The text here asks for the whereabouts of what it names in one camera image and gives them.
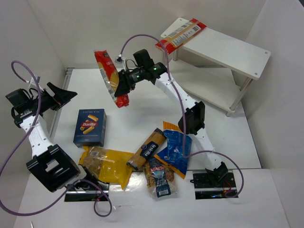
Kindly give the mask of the red spaghetti bag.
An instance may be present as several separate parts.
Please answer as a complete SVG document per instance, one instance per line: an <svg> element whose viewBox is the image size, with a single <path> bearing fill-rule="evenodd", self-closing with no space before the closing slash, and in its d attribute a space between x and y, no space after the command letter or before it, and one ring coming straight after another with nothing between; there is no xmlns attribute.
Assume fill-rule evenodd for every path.
<svg viewBox="0 0 304 228"><path fill-rule="evenodd" d="M97 61L100 73L104 80L105 86L118 108L129 105L128 95L120 95L116 97L114 94L117 90L119 83L118 71L112 62L112 59L108 55L107 51L95 51L95 59Z"/></svg>
<svg viewBox="0 0 304 228"><path fill-rule="evenodd" d="M167 35L160 42L157 42L155 47L165 52L163 50L164 47L169 55L197 36L206 27L205 24L193 18Z"/></svg>

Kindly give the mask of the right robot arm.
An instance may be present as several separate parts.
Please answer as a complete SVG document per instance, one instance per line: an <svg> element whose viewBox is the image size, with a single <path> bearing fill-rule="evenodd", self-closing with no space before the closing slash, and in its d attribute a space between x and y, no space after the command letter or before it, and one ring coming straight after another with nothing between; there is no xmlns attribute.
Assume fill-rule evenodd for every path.
<svg viewBox="0 0 304 228"><path fill-rule="evenodd" d="M107 51L94 52L104 83L117 107L121 108L129 104L128 94L135 89L136 83L143 80L151 82L161 89L171 100L181 105L182 117L178 122L181 130L182 148L180 152L185 159L192 156L190 146L187 144L189 135L200 135L201 146L209 155L205 159L206 172L211 185L216 186L228 173L225 163L218 159L216 153L211 150L211 142L205 131L205 105L189 98L187 93L174 81L170 75L169 67L163 63L154 63L147 50L142 49L133 54L136 68L129 70L127 67L117 71Z"/></svg>

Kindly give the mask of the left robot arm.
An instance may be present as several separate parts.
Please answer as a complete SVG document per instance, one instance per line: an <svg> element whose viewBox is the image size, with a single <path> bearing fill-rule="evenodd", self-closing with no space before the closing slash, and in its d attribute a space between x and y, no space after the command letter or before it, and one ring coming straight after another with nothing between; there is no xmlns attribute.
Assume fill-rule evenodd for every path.
<svg viewBox="0 0 304 228"><path fill-rule="evenodd" d="M13 105L11 115L15 125L29 133L32 159L27 162L27 169L50 192L55 192L76 178L80 169L58 144L51 142L43 113L49 109L59 110L77 93L51 83L48 86L54 92L53 96L45 89L37 97L24 89L17 89L6 98Z"/></svg>

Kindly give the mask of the blue Barilla pasta box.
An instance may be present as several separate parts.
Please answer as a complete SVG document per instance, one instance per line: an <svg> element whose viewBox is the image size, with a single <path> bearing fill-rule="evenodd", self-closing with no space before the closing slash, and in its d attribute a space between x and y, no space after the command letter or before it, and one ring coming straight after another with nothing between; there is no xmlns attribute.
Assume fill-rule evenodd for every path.
<svg viewBox="0 0 304 228"><path fill-rule="evenodd" d="M105 143L106 113L104 109L80 109L73 143L78 148L100 146Z"/></svg>

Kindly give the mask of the red spaghetti bag on shelf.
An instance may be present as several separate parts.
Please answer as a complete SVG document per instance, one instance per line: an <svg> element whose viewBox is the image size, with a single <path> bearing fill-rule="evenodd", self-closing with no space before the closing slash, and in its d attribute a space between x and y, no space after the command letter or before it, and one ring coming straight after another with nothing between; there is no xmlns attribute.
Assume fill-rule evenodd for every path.
<svg viewBox="0 0 304 228"><path fill-rule="evenodd" d="M206 27L205 24L193 18L167 35L160 42L157 42L155 47L165 52L163 50L164 47L169 55L197 36Z"/></svg>

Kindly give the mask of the white two-tier shelf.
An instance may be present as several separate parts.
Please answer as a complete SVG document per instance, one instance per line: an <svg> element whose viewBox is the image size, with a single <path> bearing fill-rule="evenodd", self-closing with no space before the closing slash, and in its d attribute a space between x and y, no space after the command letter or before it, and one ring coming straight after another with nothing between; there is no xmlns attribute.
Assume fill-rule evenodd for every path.
<svg viewBox="0 0 304 228"><path fill-rule="evenodd" d="M170 71L176 82L188 93L207 101L231 116L248 87L258 80L271 56L262 49L226 34L205 28L181 47L210 67L194 66L178 59L175 51Z"/></svg>

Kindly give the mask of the yellow fusilli pasta bag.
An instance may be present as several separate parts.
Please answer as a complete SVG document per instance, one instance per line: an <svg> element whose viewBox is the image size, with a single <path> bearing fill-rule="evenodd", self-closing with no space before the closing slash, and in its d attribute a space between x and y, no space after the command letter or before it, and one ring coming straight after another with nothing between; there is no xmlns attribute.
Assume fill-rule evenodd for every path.
<svg viewBox="0 0 304 228"><path fill-rule="evenodd" d="M95 146L84 146L83 149L79 165L101 182L119 184L123 190L126 188L133 171L127 165L132 153Z"/></svg>

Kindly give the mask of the blue orange pasta bag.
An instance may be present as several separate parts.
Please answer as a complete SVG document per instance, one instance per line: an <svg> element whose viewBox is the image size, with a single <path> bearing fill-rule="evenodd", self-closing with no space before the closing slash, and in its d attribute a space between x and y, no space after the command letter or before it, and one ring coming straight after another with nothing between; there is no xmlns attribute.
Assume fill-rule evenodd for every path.
<svg viewBox="0 0 304 228"><path fill-rule="evenodd" d="M165 121L163 121L163 133L167 138L167 147L154 157L185 179L189 159L183 156L184 134L178 126Z"/></svg>

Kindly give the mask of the Agnesi fusilli pasta bag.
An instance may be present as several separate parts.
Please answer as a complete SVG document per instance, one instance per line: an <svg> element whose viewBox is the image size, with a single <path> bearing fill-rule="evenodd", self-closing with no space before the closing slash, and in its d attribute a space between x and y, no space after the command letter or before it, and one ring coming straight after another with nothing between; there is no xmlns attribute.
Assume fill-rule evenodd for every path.
<svg viewBox="0 0 304 228"><path fill-rule="evenodd" d="M142 167L147 188L153 199L177 193L174 172L156 158L150 158Z"/></svg>

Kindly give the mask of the dark label spaghetti bag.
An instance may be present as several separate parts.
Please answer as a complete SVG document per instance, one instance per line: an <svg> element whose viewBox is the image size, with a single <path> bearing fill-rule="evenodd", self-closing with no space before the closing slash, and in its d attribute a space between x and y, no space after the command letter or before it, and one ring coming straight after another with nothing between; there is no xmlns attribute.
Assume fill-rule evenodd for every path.
<svg viewBox="0 0 304 228"><path fill-rule="evenodd" d="M163 131L156 128L126 164L134 170L139 170L153 153L162 146L165 139Z"/></svg>

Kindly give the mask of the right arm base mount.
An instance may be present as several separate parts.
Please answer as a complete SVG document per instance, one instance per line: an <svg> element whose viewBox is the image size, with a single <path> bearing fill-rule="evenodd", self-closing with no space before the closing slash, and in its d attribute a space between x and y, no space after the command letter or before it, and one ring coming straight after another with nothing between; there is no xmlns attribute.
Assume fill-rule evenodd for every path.
<svg viewBox="0 0 304 228"><path fill-rule="evenodd" d="M222 199L238 193L233 172L229 172L218 183L211 183L206 172L193 172L190 183L194 185L195 199Z"/></svg>

